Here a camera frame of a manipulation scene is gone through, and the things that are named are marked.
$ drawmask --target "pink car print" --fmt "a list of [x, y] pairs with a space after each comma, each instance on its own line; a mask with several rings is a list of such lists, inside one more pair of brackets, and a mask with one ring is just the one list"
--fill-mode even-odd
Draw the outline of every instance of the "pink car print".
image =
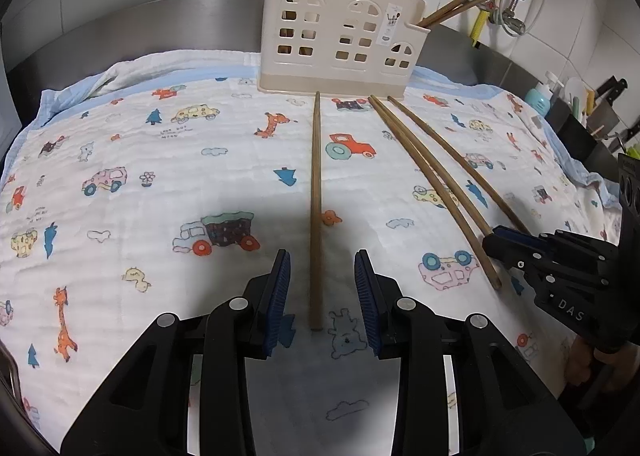
[[422, 280], [436, 290], [446, 290], [469, 282], [471, 272], [479, 266], [478, 261], [468, 251], [459, 250], [453, 257], [438, 257], [425, 253], [418, 265]]
[[126, 182], [127, 169], [124, 167], [116, 167], [95, 173], [90, 180], [82, 184], [82, 190], [85, 196], [93, 196], [98, 187], [115, 192]]

